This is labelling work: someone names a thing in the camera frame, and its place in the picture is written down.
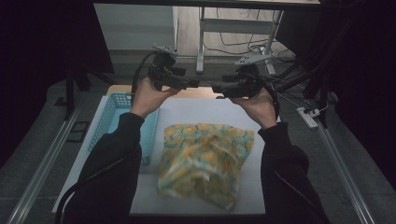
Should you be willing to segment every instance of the white surface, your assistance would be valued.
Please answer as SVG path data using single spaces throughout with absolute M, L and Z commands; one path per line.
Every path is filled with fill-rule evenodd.
M 94 4 L 108 49 L 176 48 L 176 7 Z
M 163 151 L 163 130 L 176 123 L 218 123 L 255 132 L 253 149 L 240 173 L 240 189 L 235 205 L 224 210 L 199 198 L 162 199 L 157 193 L 159 161 Z M 264 142 L 257 134 L 260 126 L 239 105 L 228 99 L 167 99 L 161 106 L 150 166 L 142 166 L 131 214 L 224 215 L 263 214 L 260 167 Z

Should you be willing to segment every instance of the yellow floral cloth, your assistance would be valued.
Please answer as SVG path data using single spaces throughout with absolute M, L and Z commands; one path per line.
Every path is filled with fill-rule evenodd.
M 229 209 L 236 200 L 239 170 L 253 140 L 253 131 L 225 124 L 167 127 L 157 186 L 160 195 L 187 198 L 195 193 Z

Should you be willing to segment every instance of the person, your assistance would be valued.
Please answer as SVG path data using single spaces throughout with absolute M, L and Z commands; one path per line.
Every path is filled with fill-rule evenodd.
M 120 115 L 114 133 L 102 136 L 84 163 L 78 181 L 111 164 L 103 174 L 77 190 L 64 209 L 64 223 L 128 223 L 137 186 L 140 160 L 140 128 L 155 111 L 179 90 L 157 91 L 148 77 L 138 85 L 130 113 Z M 309 160 L 288 135 L 288 124 L 276 122 L 276 112 L 266 89 L 249 99 L 231 101 L 242 106 L 261 129 L 263 223 L 328 223 L 320 199 L 307 178 Z

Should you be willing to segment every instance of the blue crate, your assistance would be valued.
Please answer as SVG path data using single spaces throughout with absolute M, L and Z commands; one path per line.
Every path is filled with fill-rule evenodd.
M 113 133 L 119 124 L 120 115 L 129 112 L 131 108 L 131 95 L 126 92 L 116 91 L 111 93 L 102 109 L 102 115 L 98 122 L 94 135 L 88 147 L 91 152 L 93 147 L 105 133 Z M 144 165 L 150 164 L 152 148 L 154 145 L 155 132 L 157 129 L 159 110 L 154 111 L 145 118 L 140 129 L 140 146 L 142 147 L 142 161 Z

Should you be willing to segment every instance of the black jacket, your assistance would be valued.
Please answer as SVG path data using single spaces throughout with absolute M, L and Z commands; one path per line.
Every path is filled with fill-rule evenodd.
M 122 114 L 117 130 L 104 134 L 98 141 L 78 181 L 126 159 L 75 192 L 64 209 L 64 223 L 128 222 L 142 157 L 138 143 L 143 122 L 135 114 Z M 265 141 L 261 167 L 266 207 L 263 223 L 325 223 L 319 215 L 324 215 L 319 197 L 306 176 L 309 160 L 291 144 L 287 128 L 286 123 L 280 123 L 259 130 Z

